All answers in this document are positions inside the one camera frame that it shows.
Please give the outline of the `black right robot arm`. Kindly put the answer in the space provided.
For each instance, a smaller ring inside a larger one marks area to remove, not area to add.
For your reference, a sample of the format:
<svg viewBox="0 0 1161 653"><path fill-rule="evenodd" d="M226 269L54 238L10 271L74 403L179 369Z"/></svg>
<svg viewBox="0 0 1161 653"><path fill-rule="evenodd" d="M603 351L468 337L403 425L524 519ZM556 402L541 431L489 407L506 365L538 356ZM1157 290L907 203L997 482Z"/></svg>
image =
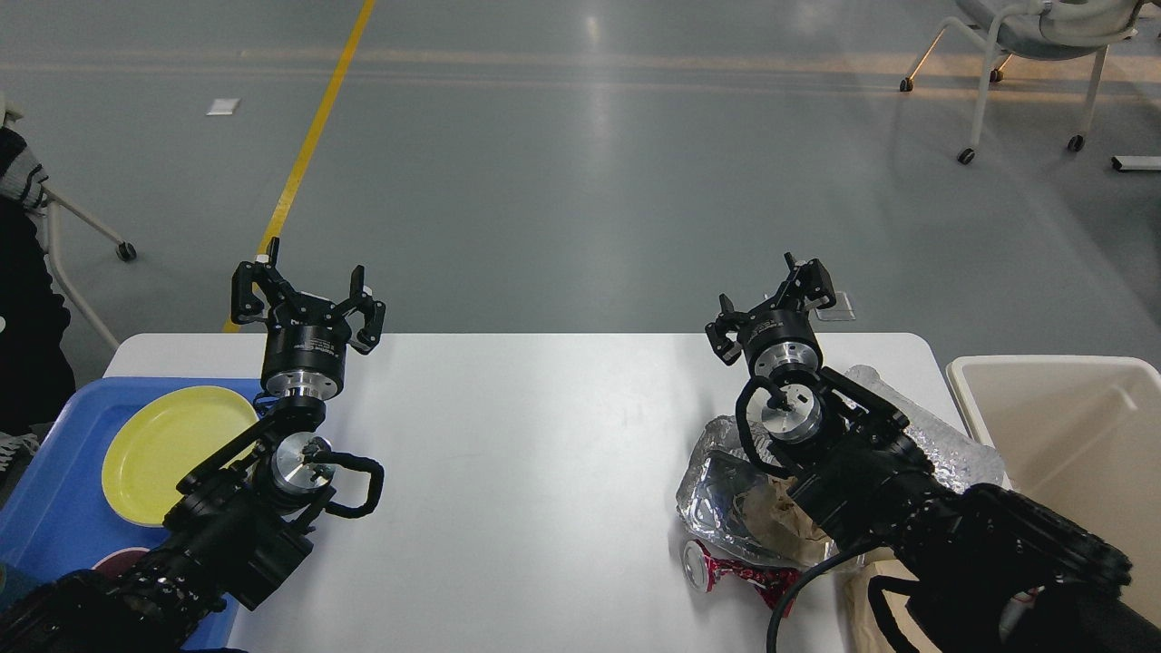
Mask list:
<svg viewBox="0 0 1161 653"><path fill-rule="evenodd" d="M786 607L813 579L887 547L913 579L871 579L868 603L896 652L915 646L888 594L907 600L942 652L1156 652L1158 626L1122 600L1128 557L1019 491L939 483L906 414L825 367L810 326L812 310L837 301L825 265L785 259L772 297L741 311L721 295L705 326L717 359L747 360L735 404L744 455L789 480L789 498L838 548L776 604L766 648L778 648Z"/></svg>

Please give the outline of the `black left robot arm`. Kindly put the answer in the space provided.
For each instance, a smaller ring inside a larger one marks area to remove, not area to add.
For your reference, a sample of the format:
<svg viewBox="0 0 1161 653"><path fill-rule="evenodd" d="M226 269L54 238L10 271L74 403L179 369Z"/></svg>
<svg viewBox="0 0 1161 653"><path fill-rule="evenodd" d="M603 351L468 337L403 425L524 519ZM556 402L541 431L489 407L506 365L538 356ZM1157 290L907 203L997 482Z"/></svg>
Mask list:
<svg viewBox="0 0 1161 653"><path fill-rule="evenodd" d="M381 462L332 449L317 435L345 385L346 356L368 356L385 303L351 273L347 297L295 289L277 272L279 241L231 279L229 318L267 330L265 412L176 482L163 516L170 533L128 571L71 571L3 611L5 652L179 652L228 598L254 609L307 560L320 515L366 517L385 485Z"/></svg>

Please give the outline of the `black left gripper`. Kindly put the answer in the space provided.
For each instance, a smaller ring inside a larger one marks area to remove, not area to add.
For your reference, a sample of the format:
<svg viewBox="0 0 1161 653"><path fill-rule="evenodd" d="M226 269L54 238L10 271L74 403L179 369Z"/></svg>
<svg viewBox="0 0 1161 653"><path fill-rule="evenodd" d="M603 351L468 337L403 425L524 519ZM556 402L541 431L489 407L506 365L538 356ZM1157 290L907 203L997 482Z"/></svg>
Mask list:
<svg viewBox="0 0 1161 653"><path fill-rule="evenodd" d="M361 356L378 346L385 325L385 302L366 288L365 265L351 273L348 297L327 313L327 325L307 323L307 301L277 272L279 238L262 254L241 261L231 278L229 322L233 326L266 324L260 383L274 396L300 392L329 401L345 389L347 344ZM353 330L348 318L362 317Z"/></svg>

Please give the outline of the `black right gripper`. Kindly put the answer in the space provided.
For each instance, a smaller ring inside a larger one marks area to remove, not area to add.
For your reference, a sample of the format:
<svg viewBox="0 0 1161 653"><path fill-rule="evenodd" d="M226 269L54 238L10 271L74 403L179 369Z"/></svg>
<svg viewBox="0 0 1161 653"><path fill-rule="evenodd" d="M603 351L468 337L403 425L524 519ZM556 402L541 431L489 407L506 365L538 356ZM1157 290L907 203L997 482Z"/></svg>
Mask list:
<svg viewBox="0 0 1161 653"><path fill-rule="evenodd" d="M774 309L750 316L738 311L726 294L717 294L717 317L706 324L714 356L726 366L744 356L751 376L772 376L785 366L812 372L824 366L808 313L837 304L831 277L817 258L799 261L791 252L784 258L789 273L776 290ZM733 333L738 333L738 340Z"/></svg>

